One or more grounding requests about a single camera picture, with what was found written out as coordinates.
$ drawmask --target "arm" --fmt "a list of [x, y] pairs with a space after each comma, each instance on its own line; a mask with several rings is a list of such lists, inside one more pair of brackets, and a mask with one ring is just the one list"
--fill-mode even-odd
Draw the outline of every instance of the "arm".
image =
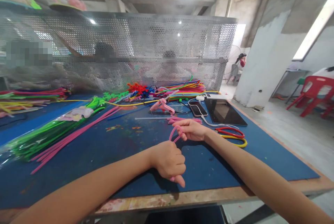
[[175, 143], [162, 142], [124, 160], [97, 169], [44, 197], [12, 223], [78, 223], [130, 180], [154, 167], [182, 187], [185, 158]]
[[234, 169], [243, 182], [289, 223], [333, 223], [316, 204], [258, 158], [233, 145], [213, 130], [192, 120], [182, 120], [182, 138], [205, 141]]

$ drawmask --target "metal mesh screen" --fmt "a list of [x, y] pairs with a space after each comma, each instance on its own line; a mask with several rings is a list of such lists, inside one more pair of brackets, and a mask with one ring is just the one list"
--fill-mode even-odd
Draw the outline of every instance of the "metal mesh screen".
[[219, 90], [236, 19], [0, 8], [10, 88], [124, 90], [200, 79]]

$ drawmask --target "charging cable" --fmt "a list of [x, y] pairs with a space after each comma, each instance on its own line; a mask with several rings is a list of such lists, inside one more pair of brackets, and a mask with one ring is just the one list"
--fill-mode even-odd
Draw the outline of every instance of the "charging cable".
[[196, 106], [196, 107], [198, 108], [198, 111], [199, 111], [199, 113], [201, 114], [201, 118], [204, 120], [204, 122], [205, 122], [207, 125], [209, 125], [210, 127], [227, 126], [227, 127], [232, 127], [232, 128], [239, 129], [238, 127], [236, 127], [236, 126], [234, 126], [234, 125], [228, 125], [228, 124], [217, 124], [217, 125], [214, 125], [214, 124], [210, 124], [210, 123], [208, 123], [208, 122], [206, 121], [204, 115], [202, 114], [201, 110], [199, 109], [199, 107], [198, 107], [197, 105], [192, 105], [192, 104], [190, 104], [190, 101], [191, 101], [191, 100], [194, 100], [194, 99], [195, 99], [195, 98], [190, 99], [190, 100], [188, 101], [188, 105], [189, 105], [189, 106]]

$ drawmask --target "bundle of pipe cleaners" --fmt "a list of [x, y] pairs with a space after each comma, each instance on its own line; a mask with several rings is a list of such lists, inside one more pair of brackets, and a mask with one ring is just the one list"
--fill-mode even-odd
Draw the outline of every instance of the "bundle of pipe cleaners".
[[11, 90], [0, 91], [0, 118], [41, 109], [50, 102], [67, 98], [70, 92], [66, 88], [55, 90]]
[[88, 124], [87, 126], [84, 126], [74, 133], [70, 134], [69, 136], [65, 137], [61, 141], [57, 142], [47, 150], [41, 152], [39, 155], [35, 156], [32, 161], [36, 160], [37, 162], [41, 162], [41, 164], [34, 169], [31, 174], [36, 173], [41, 167], [43, 167], [49, 160], [52, 159], [53, 156], [55, 156], [63, 147], [65, 147], [67, 144], [69, 144], [72, 140], [77, 138], [79, 135], [81, 135], [83, 132], [85, 132], [90, 127], [94, 126], [95, 124], [99, 123], [100, 121], [110, 117], [111, 115], [115, 114], [116, 112], [120, 111], [120, 107], [114, 107], [105, 114], [103, 114], [101, 117], [99, 117], [97, 120], [93, 121], [92, 123]]
[[119, 103], [121, 101], [132, 102], [135, 100], [141, 100], [148, 98], [150, 94], [154, 94], [155, 89], [153, 86], [143, 86], [138, 83], [127, 84], [129, 89], [122, 93], [103, 93], [103, 99], [108, 102]]
[[[176, 117], [174, 115], [171, 115], [170, 118], [167, 118], [168, 124], [173, 124], [181, 120], [185, 120], [185, 118]], [[191, 120], [196, 121], [200, 124], [203, 124], [200, 118], [192, 118]]]
[[173, 84], [170, 86], [159, 87], [157, 89], [156, 95], [161, 97], [166, 97], [172, 94], [173, 91], [177, 89], [179, 91], [170, 96], [168, 99], [169, 101], [175, 101], [186, 98], [189, 99], [205, 93], [204, 84], [200, 80], [194, 80], [194, 81]]
[[[104, 109], [105, 101], [99, 97], [93, 97], [92, 101], [85, 105], [94, 115]], [[70, 131], [76, 129], [87, 121], [87, 118], [74, 120], [53, 120], [42, 127], [30, 131], [7, 144], [7, 147], [16, 157], [29, 161], [33, 155], [63, 139]]]

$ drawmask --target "hand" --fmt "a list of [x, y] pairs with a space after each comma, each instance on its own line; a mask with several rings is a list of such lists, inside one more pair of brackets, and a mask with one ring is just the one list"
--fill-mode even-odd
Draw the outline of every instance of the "hand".
[[159, 174], [166, 179], [185, 187], [185, 181], [181, 174], [185, 172], [185, 157], [181, 150], [176, 147], [172, 141], [161, 142], [150, 148], [150, 163], [156, 168]]
[[205, 135], [210, 130], [209, 128], [191, 119], [185, 119], [185, 120], [181, 120], [179, 122], [173, 123], [173, 127], [177, 125], [181, 126], [181, 130], [183, 132], [181, 138], [184, 141], [186, 141], [187, 139], [190, 139], [193, 141], [203, 141]]

